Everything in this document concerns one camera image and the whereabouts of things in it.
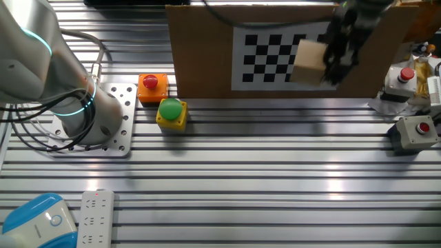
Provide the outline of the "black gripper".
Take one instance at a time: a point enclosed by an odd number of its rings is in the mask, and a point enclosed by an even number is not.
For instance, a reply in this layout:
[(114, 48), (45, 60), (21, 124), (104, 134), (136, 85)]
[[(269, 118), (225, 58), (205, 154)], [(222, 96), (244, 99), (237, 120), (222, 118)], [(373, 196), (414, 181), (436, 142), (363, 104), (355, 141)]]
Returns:
[[(333, 13), (325, 34), (328, 44), (323, 62), (323, 83), (338, 86), (350, 71), (359, 64), (359, 49), (365, 44), (393, 0), (347, 0)], [(337, 42), (337, 36), (345, 36), (348, 42)]]

